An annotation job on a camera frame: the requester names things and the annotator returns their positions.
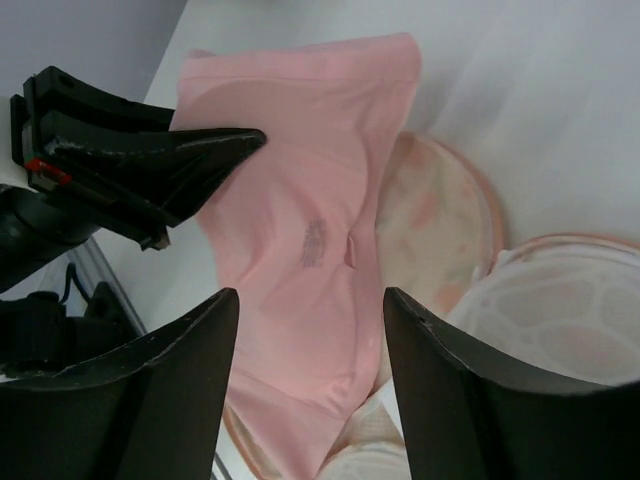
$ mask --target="mesh laundry bag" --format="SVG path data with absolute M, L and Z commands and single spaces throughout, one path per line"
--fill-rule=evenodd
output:
M 414 133 L 398 136 L 382 181 L 376 221 L 383 286 L 400 286 L 445 316 L 469 286 L 489 272 L 502 249 L 502 230 L 500 209 L 491 188 L 468 160 Z M 329 475 L 325 469 L 334 472 L 338 468 L 333 461 L 341 465 L 350 458 L 355 461 L 356 457 L 386 455 L 374 448 L 359 456 L 360 450 L 354 450 L 354 446 L 391 446 L 396 449 L 394 455 L 401 452 L 406 462 L 399 422 L 394 422 L 387 410 L 392 416 L 397 413 L 390 378 L 383 338 L 373 392 L 384 388 L 349 419 L 330 452 L 324 475 Z M 260 480 L 281 479 L 228 406 L 223 419 L 253 474 Z M 354 457 L 340 456 L 343 450 Z M 388 478 L 403 477 L 398 473 Z
M 345 448 L 330 458 L 318 480 L 411 480 L 403 447 L 368 443 Z
M 384 287 L 444 317 L 502 250 L 502 218 L 485 178 L 461 155 L 412 133 L 398 137 L 376 221 Z
M 555 235 L 501 256 L 447 320 L 532 365 L 605 385 L 640 378 L 640 250 Z

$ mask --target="white wall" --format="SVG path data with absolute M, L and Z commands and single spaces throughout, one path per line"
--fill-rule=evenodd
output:
M 49 65 L 142 100 L 186 0 L 1 0 L 0 95 Z

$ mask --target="pink garment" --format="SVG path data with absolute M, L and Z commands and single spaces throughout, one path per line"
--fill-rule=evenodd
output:
M 198 214 L 240 294 L 227 401 L 285 479 L 311 480 L 379 366 L 375 216 L 420 76 L 407 34 L 192 58 L 173 128 L 268 144 Z

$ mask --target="printed logo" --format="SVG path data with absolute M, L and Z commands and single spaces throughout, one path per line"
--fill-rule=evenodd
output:
M 327 239 L 327 225 L 322 219 L 313 220 L 307 226 L 307 232 L 302 246 L 303 268 L 322 267 L 324 248 Z

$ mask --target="robotic arm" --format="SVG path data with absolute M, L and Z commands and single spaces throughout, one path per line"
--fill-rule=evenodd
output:
M 0 293 L 99 228 L 166 248 L 167 227 L 195 214 L 266 142 L 250 128 L 170 132 L 172 116 L 55 67 L 29 78 L 23 95 L 0 97 Z M 114 330 L 123 316 L 115 297 L 104 286 L 95 295 L 111 305 L 109 318 L 96 318 L 104 309 L 89 301 L 91 318 L 68 319 L 55 294 L 0 302 L 0 372 L 59 369 L 129 340 Z

